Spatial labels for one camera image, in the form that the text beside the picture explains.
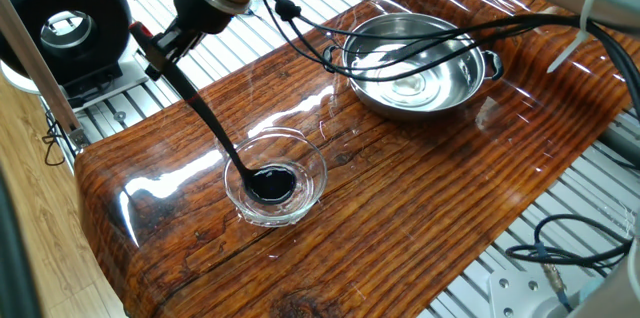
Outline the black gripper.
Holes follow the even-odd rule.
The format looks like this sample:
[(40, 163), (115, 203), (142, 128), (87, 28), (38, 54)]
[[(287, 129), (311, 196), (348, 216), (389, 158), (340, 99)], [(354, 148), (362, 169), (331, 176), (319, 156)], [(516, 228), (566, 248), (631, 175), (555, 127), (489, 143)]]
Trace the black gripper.
[(154, 81), (164, 76), (176, 78), (175, 64), (203, 38), (203, 33), (218, 34), (234, 17), (215, 8), (205, 0), (173, 0), (176, 20), (161, 34), (147, 40), (145, 57), (147, 75)]

